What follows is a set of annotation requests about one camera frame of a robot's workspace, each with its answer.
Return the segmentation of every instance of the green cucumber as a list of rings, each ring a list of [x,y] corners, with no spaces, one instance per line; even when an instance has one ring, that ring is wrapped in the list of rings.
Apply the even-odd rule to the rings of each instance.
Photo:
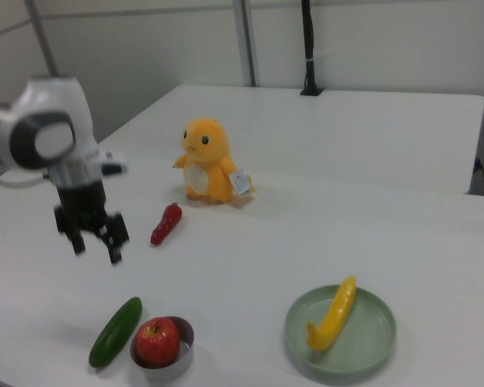
[[[117,310],[98,335],[88,361],[93,368],[106,367],[129,340],[142,315],[142,301],[133,297]]]

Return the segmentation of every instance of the stuffed toy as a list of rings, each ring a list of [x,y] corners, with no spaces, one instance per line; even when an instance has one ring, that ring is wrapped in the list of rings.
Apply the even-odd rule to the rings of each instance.
[[[181,146],[185,154],[176,159],[174,167],[183,169],[186,196],[228,202],[233,192],[230,174],[237,168],[223,126],[216,119],[194,119],[182,132]],[[245,178],[251,184],[251,178]]]

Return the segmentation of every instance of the red apple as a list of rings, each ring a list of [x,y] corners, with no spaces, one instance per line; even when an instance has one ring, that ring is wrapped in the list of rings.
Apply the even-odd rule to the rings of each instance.
[[[145,322],[136,332],[136,352],[140,359],[166,367],[179,353],[179,330],[167,317],[156,317]]]

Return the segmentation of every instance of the plush toy tag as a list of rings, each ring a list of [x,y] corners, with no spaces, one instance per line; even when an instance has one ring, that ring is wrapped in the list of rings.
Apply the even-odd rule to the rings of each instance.
[[[249,195],[253,188],[242,168],[230,173],[229,180],[232,181],[233,188],[239,196]]]

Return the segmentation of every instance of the table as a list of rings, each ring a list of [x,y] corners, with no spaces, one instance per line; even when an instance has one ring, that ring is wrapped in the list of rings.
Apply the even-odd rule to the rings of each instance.
[[[361,385],[484,385],[484,197],[250,168],[252,200],[208,206],[184,198],[171,168],[178,145],[165,153],[159,143],[157,155],[132,147],[148,141],[134,123],[103,143],[130,161],[129,174],[105,180],[106,209],[121,210],[131,236],[118,267],[92,235],[73,255],[56,230],[52,186],[0,187],[2,383],[150,385],[127,348],[101,372],[87,364],[111,315],[139,296],[140,323],[177,315],[195,330],[194,362],[167,385],[314,386],[287,357],[286,312],[354,274],[398,325],[392,357]],[[152,248],[174,201],[183,220]]]
[[[173,160],[186,123],[217,118],[247,170],[463,194],[484,97],[182,85],[103,143]]]

